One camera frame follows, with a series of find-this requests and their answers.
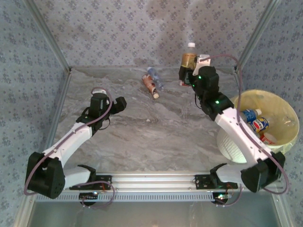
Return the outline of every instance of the yellow bucket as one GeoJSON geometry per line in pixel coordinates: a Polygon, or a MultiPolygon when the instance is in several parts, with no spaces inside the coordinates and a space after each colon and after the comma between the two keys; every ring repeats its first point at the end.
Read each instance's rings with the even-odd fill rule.
{"type": "MultiPolygon", "coordinates": [[[[238,97],[232,98],[232,102],[237,108],[238,97]]],[[[281,97],[263,90],[248,90],[241,95],[241,111],[245,109],[260,109],[262,116],[274,114],[277,118],[284,118],[287,116],[292,119],[294,126],[290,127],[282,133],[272,135],[277,139],[274,145],[268,145],[273,152],[281,151],[283,154],[288,152],[295,144],[299,133],[299,119],[294,109],[281,97]]],[[[246,163],[246,159],[237,145],[230,139],[228,134],[220,129],[217,135],[217,145],[221,153],[229,160],[237,163],[246,163]]]]}

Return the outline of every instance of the gray marble surface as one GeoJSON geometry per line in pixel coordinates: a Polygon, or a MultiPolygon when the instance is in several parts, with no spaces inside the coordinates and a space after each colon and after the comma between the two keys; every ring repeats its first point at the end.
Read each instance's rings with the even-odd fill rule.
{"type": "MultiPolygon", "coordinates": [[[[179,86],[178,69],[157,70],[165,90],[156,100],[142,83],[145,69],[72,70],[56,140],[89,106],[95,86],[107,88],[114,99],[124,96],[127,108],[111,116],[110,126],[86,141],[65,168],[85,164],[98,172],[204,171],[229,162],[216,145],[219,126],[195,106],[193,90],[179,86]]],[[[218,74],[221,91],[235,96],[234,76],[218,74]]]]}

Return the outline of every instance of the patterned wallpaper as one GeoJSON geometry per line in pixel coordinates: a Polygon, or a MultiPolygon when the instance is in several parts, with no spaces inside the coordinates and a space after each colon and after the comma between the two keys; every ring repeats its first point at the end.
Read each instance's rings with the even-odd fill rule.
{"type": "Polygon", "coordinates": [[[246,88],[271,91],[288,101],[301,125],[297,144],[286,154],[288,201],[303,226],[303,1],[284,0],[244,68],[246,88]]]}
{"type": "Polygon", "coordinates": [[[0,21],[0,226],[10,227],[65,75],[22,0],[1,0],[0,21]]]}
{"type": "Polygon", "coordinates": [[[189,41],[198,53],[240,57],[268,2],[35,0],[71,66],[179,65],[189,41]]]}

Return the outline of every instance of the purple cable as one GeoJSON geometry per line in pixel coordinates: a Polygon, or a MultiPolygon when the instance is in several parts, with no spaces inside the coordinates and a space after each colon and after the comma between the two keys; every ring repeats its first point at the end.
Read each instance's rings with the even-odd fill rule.
{"type": "Polygon", "coordinates": [[[286,192],[288,192],[288,189],[290,187],[289,185],[289,180],[287,177],[287,174],[285,172],[285,170],[282,168],[282,166],[267,152],[265,151],[249,134],[248,132],[246,132],[245,128],[243,127],[243,125],[240,123],[240,103],[241,103],[241,92],[242,92],[242,69],[241,69],[241,65],[238,61],[238,59],[236,59],[234,56],[230,55],[230,54],[219,54],[219,55],[214,55],[214,56],[210,56],[208,58],[204,58],[202,59],[202,61],[206,61],[208,59],[211,58],[217,58],[217,57],[229,57],[235,60],[235,62],[237,63],[238,69],[239,69],[239,78],[240,78],[240,82],[239,82],[239,98],[238,98],[238,106],[237,106],[237,121],[238,124],[240,126],[240,128],[242,129],[242,131],[244,132],[244,134],[248,137],[248,139],[250,139],[250,141],[257,146],[258,149],[260,149],[270,160],[273,161],[273,163],[275,163],[275,165],[278,167],[278,169],[281,171],[281,173],[283,174],[283,177],[285,179],[285,183],[286,183],[286,187],[284,188],[284,190],[282,192],[274,192],[271,191],[269,189],[264,188],[265,191],[272,193],[272,194],[276,194],[276,195],[281,195],[284,194],[286,192]]]}
{"type": "Polygon", "coordinates": [[[218,205],[219,207],[230,207],[230,206],[232,206],[233,204],[235,204],[235,203],[237,203],[238,201],[239,201],[239,199],[240,199],[240,197],[241,197],[241,195],[242,195],[242,184],[240,184],[240,192],[239,192],[239,195],[238,195],[238,197],[236,198],[236,200],[234,201],[234,202],[232,202],[232,203],[230,203],[230,204],[227,204],[227,205],[218,205]]]}
{"type": "MultiPolygon", "coordinates": [[[[95,183],[105,183],[105,184],[107,184],[107,185],[109,185],[112,189],[113,189],[113,195],[112,195],[112,197],[110,198],[110,200],[107,202],[107,203],[105,203],[105,204],[103,204],[103,205],[100,205],[100,206],[93,206],[92,208],[93,209],[97,209],[97,208],[104,208],[104,207],[107,207],[108,205],[110,205],[113,201],[114,201],[114,198],[115,198],[115,188],[113,187],[113,185],[111,184],[111,183],[109,183],[109,182],[107,182],[107,181],[93,181],[93,182],[88,182],[88,183],[80,183],[80,184],[77,184],[77,185],[75,185],[75,186],[85,186],[85,185],[90,185],[90,184],[95,184],[95,183]]],[[[85,199],[87,198],[88,196],[84,196],[83,198],[82,198],[82,201],[81,201],[81,204],[83,205],[83,206],[86,206],[85,204],[84,204],[84,201],[85,201],[85,199]]]]}
{"type": "Polygon", "coordinates": [[[102,87],[93,87],[92,88],[92,90],[91,90],[91,94],[93,94],[93,91],[95,90],[95,89],[102,89],[102,90],[105,90],[106,91],[106,93],[107,93],[107,96],[108,96],[108,98],[109,98],[109,107],[108,107],[108,109],[105,111],[105,113],[104,114],[102,114],[99,118],[97,118],[97,119],[95,119],[95,120],[93,120],[93,121],[91,121],[91,122],[88,122],[88,123],[86,123],[86,124],[84,124],[84,125],[81,125],[80,127],[78,127],[78,128],[76,128],[75,129],[75,131],[73,131],[73,132],[71,132],[70,134],[68,134],[52,151],[50,151],[47,155],[45,155],[36,165],[35,165],[35,167],[32,169],[32,171],[30,172],[30,174],[28,175],[28,178],[27,178],[27,180],[26,180],[26,182],[25,182],[25,186],[24,186],[24,190],[23,190],[23,192],[24,192],[24,194],[25,195],[35,195],[36,193],[35,192],[27,192],[27,188],[28,188],[28,185],[29,185],[29,182],[30,182],[30,180],[32,179],[32,177],[33,177],[33,175],[34,175],[34,173],[35,173],[35,171],[39,168],[39,166],[49,157],[49,156],[51,156],[54,152],[55,152],[55,150],[58,150],[58,148],[65,142],[65,141],[67,141],[73,134],[75,134],[77,131],[79,131],[80,129],[82,129],[83,127],[85,127],[85,126],[88,126],[88,125],[90,125],[90,124],[93,124],[93,123],[95,123],[95,122],[97,122],[97,121],[99,121],[99,120],[101,120],[103,117],[105,117],[107,114],[108,114],[108,112],[110,111],[110,109],[111,109],[111,107],[112,107],[112,105],[113,105],[113,98],[112,98],[112,96],[110,95],[110,93],[106,90],[106,89],[104,89],[104,88],[102,88],[102,87]]]}

